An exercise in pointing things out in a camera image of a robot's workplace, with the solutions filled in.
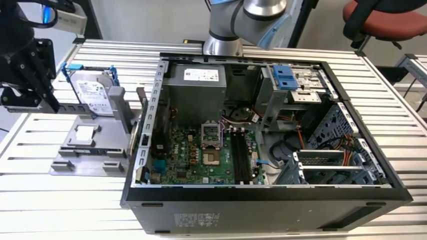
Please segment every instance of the blue clip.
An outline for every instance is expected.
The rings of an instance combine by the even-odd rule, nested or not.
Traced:
[[[110,71],[110,74],[112,74],[112,85],[120,87],[117,69],[114,68],[113,65],[110,65],[109,71]]]
[[[69,64],[68,65],[69,70],[81,70],[82,69],[82,64]]]
[[[66,62],[62,62],[62,63],[61,63],[61,65],[60,65],[60,72],[61,72],[61,74],[64,74],[66,83],[70,83],[70,78],[69,78],[69,75],[68,75],[68,72],[66,72]]]
[[[295,80],[292,70],[288,66],[272,66],[272,75],[277,82],[277,89],[296,90],[299,88],[299,84]]]
[[[260,163],[260,164],[268,164],[268,161],[260,160],[260,159],[256,159],[256,162]]]

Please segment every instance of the blue connector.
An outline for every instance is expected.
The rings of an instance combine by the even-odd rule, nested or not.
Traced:
[[[272,76],[277,82],[277,89],[296,90],[299,88],[292,70],[288,66],[272,66]]]
[[[112,84],[113,84],[114,86],[118,86],[118,87],[120,87],[118,76],[117,76],[117,69],[114,68],[113,65],[110,65],[110,67],[109,67],[109,72],[110,72],[110,75],[112,75]]]
[[[167,174],[167,161],[155,159],[153,160],[153,172],[164,176]]]

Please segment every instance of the aluminum table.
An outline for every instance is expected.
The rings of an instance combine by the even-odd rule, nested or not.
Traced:
[[[114,65],[124,97],[140,108],[136,87],[149,97],[160,52],[199,54],[201,46],[86,40],[64,61]],[[328,62],[413,202],[347,233],[145,235],[130,210],[120,208],[124,178],[48,175],[76,116],[22,114],[0,144],[0,239],[427,239],[427,125],[371,61],[351,51],[251,46],[244,55]],[[77,102],[64,78],[53,87],[60,102]]]

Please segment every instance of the motherboard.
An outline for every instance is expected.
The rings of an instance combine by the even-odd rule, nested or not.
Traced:
[[[215,122],[197,128],[172,128],[169,153],[165,159],[153,159],[149,182],[235,185],[248,181],[261,185],[264,176],[261,165],[256,165],[257,151],[252,131],[224,130]]]

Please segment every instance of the ram slot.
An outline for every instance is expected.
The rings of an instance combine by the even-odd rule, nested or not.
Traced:
[[[229,140],[235,183],[240,184],[243,182],[244,184],[249,184],[251,172],[245,133],[232,132]]]

